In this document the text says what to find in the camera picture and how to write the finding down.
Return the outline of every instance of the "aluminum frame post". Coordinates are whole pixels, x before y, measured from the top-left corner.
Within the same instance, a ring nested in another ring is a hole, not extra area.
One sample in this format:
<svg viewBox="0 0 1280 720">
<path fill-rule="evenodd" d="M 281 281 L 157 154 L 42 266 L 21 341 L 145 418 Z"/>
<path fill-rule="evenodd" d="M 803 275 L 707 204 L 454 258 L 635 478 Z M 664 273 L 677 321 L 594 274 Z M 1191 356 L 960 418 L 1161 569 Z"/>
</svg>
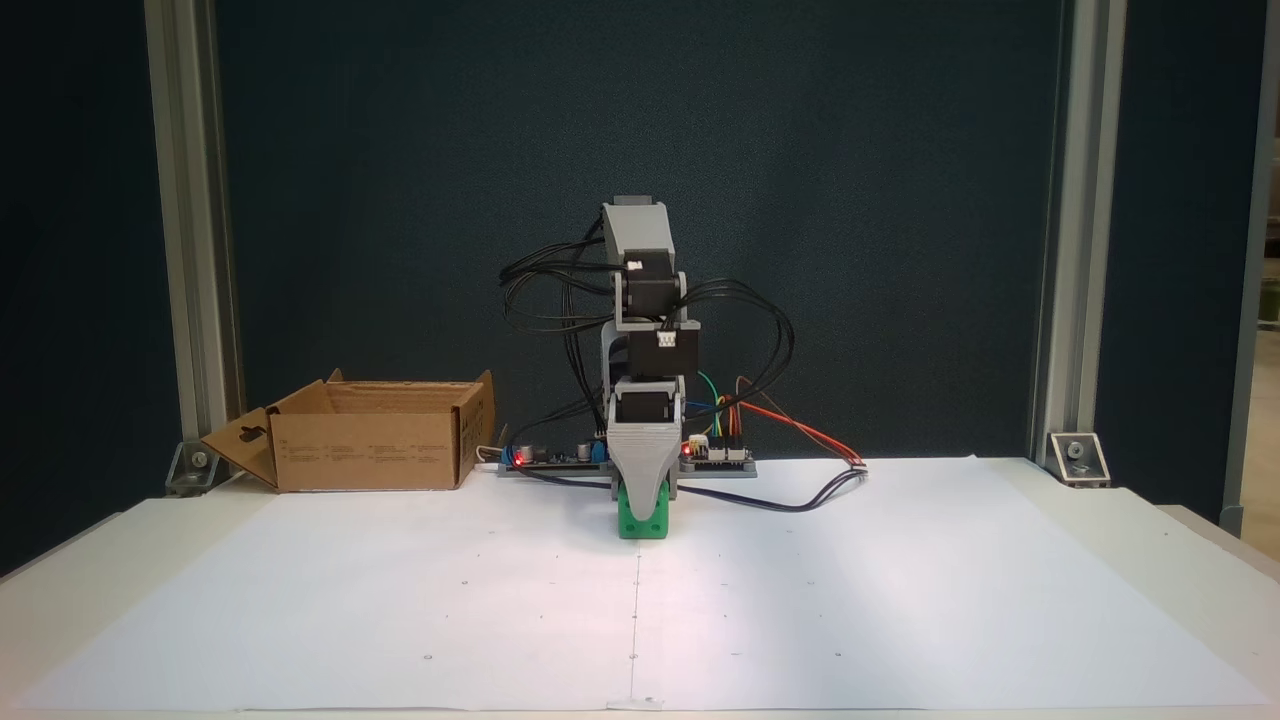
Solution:
<svg viewBox="0 0 1280 720">
<path fill-rule="evenodd" d="M 244 409 L 210 0 L 145 0 L 169 302 L 187 443 Z"/>
</svg>

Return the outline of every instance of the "green wire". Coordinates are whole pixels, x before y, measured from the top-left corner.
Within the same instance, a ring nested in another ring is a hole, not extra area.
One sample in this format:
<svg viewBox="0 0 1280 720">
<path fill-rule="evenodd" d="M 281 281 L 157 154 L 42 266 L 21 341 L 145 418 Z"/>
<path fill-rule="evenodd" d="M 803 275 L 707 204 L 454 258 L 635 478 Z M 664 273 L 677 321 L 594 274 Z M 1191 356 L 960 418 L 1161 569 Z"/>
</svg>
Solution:
<svg viewBox="0 0 1280 720">
<path fill-rule="evenodd" d="M 707 377 L 707 373 L 698 370 L 698 374 L 701 375 L 704 380 L 707 380 L 707 387 L 712 388 L 712 407 L 719 405 L 719 391 L 716 389 L 716 383 L 713 383 L 712 379 Z M 716 413 L 714 428 L 716 428 L 716 437 L 721 437 L 719 413 Z"/>
</svg>

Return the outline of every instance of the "box flap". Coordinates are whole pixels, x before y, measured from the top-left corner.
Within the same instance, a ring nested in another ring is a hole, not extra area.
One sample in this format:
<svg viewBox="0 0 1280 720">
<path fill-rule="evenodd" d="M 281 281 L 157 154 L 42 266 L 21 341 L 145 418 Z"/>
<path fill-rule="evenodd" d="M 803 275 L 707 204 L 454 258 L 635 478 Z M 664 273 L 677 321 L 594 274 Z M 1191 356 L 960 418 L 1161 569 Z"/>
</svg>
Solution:
<svg viewBox="0 0 1280 720">
<path fill-rule="evenodd" d="M 221 429 L 209 433 L 204 439 L 214 452 L 275 487 L 275 464 L 271 460 L 271 439 L 268 434 L 265 409 L 251 410 Z"/>
<path fill-rule="evenodd" d="M 303 386 L 266 409 L 269 415 L 333 415 L 333 402 L 325 392 L 324 380 Z"/>
</svg>

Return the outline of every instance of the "black cable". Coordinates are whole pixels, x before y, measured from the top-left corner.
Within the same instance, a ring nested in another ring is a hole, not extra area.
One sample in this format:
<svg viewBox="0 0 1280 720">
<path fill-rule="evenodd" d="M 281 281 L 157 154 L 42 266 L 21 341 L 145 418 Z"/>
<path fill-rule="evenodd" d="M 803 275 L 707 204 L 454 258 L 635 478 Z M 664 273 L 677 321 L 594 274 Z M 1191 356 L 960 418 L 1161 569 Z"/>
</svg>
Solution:
<svg viewBox="0 0 1280 720">
<path fill-rule="evenodd" d="M 585 332 L 593 328 L 599 328 L 600 325 L 609 322 L 613 318 L 612 313 L 600 313 L 595 315 L 581 315 L 572 309 L 566 310 L 564 292 L 568 288 L 580 290 L 596 296 L 612 296 L 613 287 L 609 284 L 600 284 L 585 281 L 577 277 L 579 273 L 613 273 L 622 269 L 621 265 L 608 264 L 608 263 L 584 263 L 582 252 L 586 249 L 600 245 L 604 242 L 603 237 L 596 237 L 596 233 L 603 227 L 603 218 L 598 217 L 591 227 L 588 228 L 586 234 L 582 240 L 577 242 L 559 242 L 554 245 L 548 245 L 525 255 L 515 263 L 509 263 L 498 272 L 498 286 L 504 287 L 506 292 L 503 295 L 503 320 L 507 322 L 517 332 L 524 334 L 559 334 L 568 336 L 580 332 Z M 572 251 L 573 255 L 570 259 L 558 258 L 559 254 Z M 558 281 L 562 288 L 561 296 L 561 315 L 543 315 L 539 313 L 531 313 L 524 310 L 518 306 L 517 299 L 527 288 L 529 283 L 539 277 L 545 277 L 553 281 Z M 520 323 L 516 320 L 515 315 L 529 318 L 532 320 L 548 320 L 556 323 L 554 327 L 538 327 L 526 323 Z"/>
<path fill-rule="evenodd" d="M 710 488 L 699 488 L 690 486 L 678 486 L 680 492 L 687 492 L 692 495 L 701 495 L 704 497 L 712 497 L 716 500 L 723 500 L 724 502 L 733 502 L 737 505 L 745 505 L 748 507 L 758 507 L 760 510 L 772 510 L 774 512 L 808 512 L 815 510 L 827 503 L 842 488 L 849 480 L 855 478 L 865 478 L 868 475 L 867 468 L 851 466 L 847 470 L 842 470 L 838 475 L 832 478 L 827 484 L 818 491 L 808 502 L 800 505 L 785 505 L 781 502 L 773 502 L 771 500 L 760 500 L 758 497 L 746 497 L 744 495 L 736 495 L 732 492 L 724 492 Z"/>
<path fill-rule="evenodd" d="M 773 382 L 777 380 L 777 378 L 787 369 L 795 352 L 795 328 L 791 325 L 791 320 L 787 318 L 786 313 L 783 313 L 777 305 L 765 300 L 760 293 L 751 290 L 746 286 L 746 283 L 731 278 L 717 278 L 699 283 L 690 288 L 684 297 L 676 301 L 671 314 L 668 314 L 667 319 L 663 322 L 663 327 L 671 328 L 675 325 L 676 313 L 681 307 L 719 299 L 745 302 L 772 314 L 774 319 L 773 351 L 769 354 L 764 370 L 756 375 L 756 382 L 753 383 L 746 392 L 735 395 L 724 402 L 717 402 L 714 407 L 690 413 L 686 415 L 686 419 L 689 420 L 721 413 L 733 405 L 737 405 L 739 402 L 742 402 L 744 400 L 749 400 L 759 395 L 773 384 Z"/>
<path fill-rule="evenodd" d="M 584 242 L 590 240 L 590 236 L 595 233 L 596 227 L 599 227 L 599 223 L 591 225 L 588 231 L 588 237 L 582 238 Z M 584 252 L 586 252 L 585 245 L 573 251 L 572 261 L 577 263 L 581 260 Z M 566 316 L 573 315 L 573 286 L 568 283 L 564 283 L 561 288 L 561 311 L 564 313 Z M 564 322 L 564 327 L 570 327 L 571 324 L 572 323 L 568 320 Z M 573 380 L 577 383 L 579 389 L 582 391 L 582 398 L 586 400 L 591 407 L 591 415 L 595 419 L 595 432 L 596 434 L 603 434 L 605 421 L 604 414 L 600 409 L 600 396 L 596 395 L 593 397 L 591 395 L 591 383 L 588 380 L 586 375 L 586 361 L 582 357 L 582 343 L 579 341 L 577 333 L 566 333 L 563 336 L 563 342 L 564 355 L 568 357 L 568 366 L 570 372 L 573 374 Z"/>
</svg>

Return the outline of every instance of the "red wire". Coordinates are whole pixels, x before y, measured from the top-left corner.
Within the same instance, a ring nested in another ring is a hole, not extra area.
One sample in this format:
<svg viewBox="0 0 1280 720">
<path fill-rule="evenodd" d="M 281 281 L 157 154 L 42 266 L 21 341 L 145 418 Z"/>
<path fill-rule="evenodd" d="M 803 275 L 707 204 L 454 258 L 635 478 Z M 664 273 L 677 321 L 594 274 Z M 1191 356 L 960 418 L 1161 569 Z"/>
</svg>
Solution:
<svg viewBox="0 0 1280 720">
<path fill-rule="evenodd" d="M 855 452 L 854 448 L 849 447 L 847 445 L 840 442 L 838 439 L 836 439 L 836 438 L 833 438 L 833 437 L 831 437 L 831 436 L 828 436 L 826 433 L 818 432 L 818 430 L 810 428 L 809 425 L 806 425 L 804 423 L 800 423 L 800 421 L 796 421 L 796 420 L 792 420 L 791 418 L 787 418 L 785 415 L 778 415 L 777 413 L 773 413 L 772 410 L 765 410 L 764 407 L 760 407 L 759 405 L 751 405 L 750 402 L 739 402 L 739 405 L 741 405 L 742 407 L 746 407 L 751 413 L 758 413 L 760 415 L 764 415 L 765 418 L 772 418 L 774 420 L 778 420 L 780 423 L 786 423 L 788 425 L 794 425 L 794 427 L 799 428 L 801 432 L 805 432 L 805 433 L 809 433 L 809 434 L 812 434 L 814 437 L 822 438 L 823 441 L 827 442 L 827 445 L 829 445 L 832 448 L 837 450 L 841 455 L 844 455 L 846 460 L 850 460 L 850 461 L 856 462 L 859 465 L 863 464 L 863 456 L 858 455 L 858 452 Z"/>
</svg>

